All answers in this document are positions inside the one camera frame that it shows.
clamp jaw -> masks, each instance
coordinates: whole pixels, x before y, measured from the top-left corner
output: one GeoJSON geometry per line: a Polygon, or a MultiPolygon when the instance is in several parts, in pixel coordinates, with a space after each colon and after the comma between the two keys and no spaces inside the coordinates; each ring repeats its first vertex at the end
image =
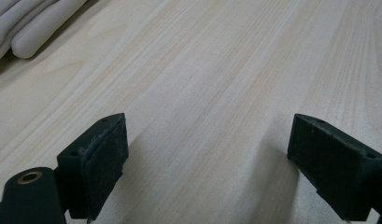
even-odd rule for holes
{"type": "Polygon", "coordinates": [[[382,154],[331,124],[295,114],[288,158],[347,221],[365,221],[371,208],[382,223],[382,154]]]}
{"type": "Polygon", "coordinates": [[[129,156],[124,114],[98,120],[57,157],[58,167],[36,167],[11,177],[0,202],[0,224],[63,224],[95,220],[129,156]]]}

wood grain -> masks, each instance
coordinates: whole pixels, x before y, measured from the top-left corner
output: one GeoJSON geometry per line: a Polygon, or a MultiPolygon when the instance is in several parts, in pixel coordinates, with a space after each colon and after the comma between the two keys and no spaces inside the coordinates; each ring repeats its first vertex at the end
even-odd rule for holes
{"type": "Polygon", "coordinates": [[[382,0],[89,1],[0,62],[0,200],[119,112],[130,158],[95,223],[342,223],[287,160],[290,126],[382,152],[382,0]]]}

wooden board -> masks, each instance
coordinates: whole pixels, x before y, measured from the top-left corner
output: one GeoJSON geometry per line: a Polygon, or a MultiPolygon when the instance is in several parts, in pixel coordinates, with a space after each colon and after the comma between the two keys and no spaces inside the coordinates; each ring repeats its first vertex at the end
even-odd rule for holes
{"type": "Polygon", "coordinates": [[[382,0],[89,1],[0,62],[0,200],[120,112],[130,158],[95,223],[342,223],[287,160],[290,127],[382,152],[382,0]]]}

white glove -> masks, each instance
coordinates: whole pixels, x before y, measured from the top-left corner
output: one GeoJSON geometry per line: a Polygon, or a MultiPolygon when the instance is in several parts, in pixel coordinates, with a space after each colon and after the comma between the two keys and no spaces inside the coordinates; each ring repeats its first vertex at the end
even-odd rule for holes
{"type": "Polygon", "coordinates": [[[0,0],[0,59],[30,58],[87,0],[0,0]]]}

glove finger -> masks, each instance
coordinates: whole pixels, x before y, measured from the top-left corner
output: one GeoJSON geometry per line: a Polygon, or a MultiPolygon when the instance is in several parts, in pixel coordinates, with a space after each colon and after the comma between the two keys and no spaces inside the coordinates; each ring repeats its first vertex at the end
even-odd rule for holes
{"type": "Polygon", "coordinates": [[[9,31],[42,1],[43,0],[21,0],[0,17],[0,46],[9,31]]]}
{"type": "Polygon", "coordinates": [[[4,15],[11,7],[13,7],[20,0],[0,0],[0,16],[4,15]]]}
{"type": "Polygon", "coordinates": [[[30,58],[65,23],[86,0],[60,0],[46,8],[12,39],[13,53],[30,58]]]}
{"type": "Polygon", "coordinates": [[[20,21],[18,21],[7,33],[4,40],[0,45],[0,59],[7,53],[10,49],[11,41],[13,36],[21,30],[29,21],[31,21],[36,15],[38,15],[45,8],[56,2],[57,0],[44,0],[40,5],[32,9],[27,15],[25,15],[20,21]]]}

